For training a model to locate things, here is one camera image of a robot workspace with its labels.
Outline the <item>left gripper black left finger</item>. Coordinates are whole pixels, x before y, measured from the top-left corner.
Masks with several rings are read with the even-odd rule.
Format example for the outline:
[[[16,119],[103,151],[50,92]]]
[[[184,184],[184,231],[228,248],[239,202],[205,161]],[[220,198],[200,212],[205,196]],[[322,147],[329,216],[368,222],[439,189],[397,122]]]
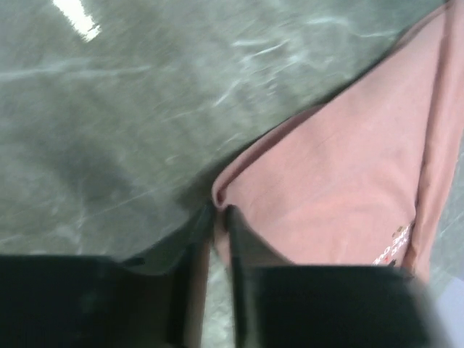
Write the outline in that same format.
[[[3,255],[3,347],[199,347],[214,209],[126,260]]]

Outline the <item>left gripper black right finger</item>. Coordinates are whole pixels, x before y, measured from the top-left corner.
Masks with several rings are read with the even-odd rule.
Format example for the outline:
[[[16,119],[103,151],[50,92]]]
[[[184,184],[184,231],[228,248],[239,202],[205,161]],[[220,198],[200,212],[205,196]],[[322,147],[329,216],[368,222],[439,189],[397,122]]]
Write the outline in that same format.
[[[237,347],[439,347],[423,285],[393,266],[295,265],[237,207],[229,230]]]

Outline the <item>pink printed t shirt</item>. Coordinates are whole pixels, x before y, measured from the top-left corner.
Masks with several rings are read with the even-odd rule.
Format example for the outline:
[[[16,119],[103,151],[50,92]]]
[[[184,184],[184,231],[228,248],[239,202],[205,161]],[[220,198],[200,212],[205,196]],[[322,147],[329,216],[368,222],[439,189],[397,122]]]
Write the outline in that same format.
[[[215,249],[230,267],[234,206],[291,264],[394,264],[426,281],[462,133],[463,3],[448,1],[356,83],[219,174]]]

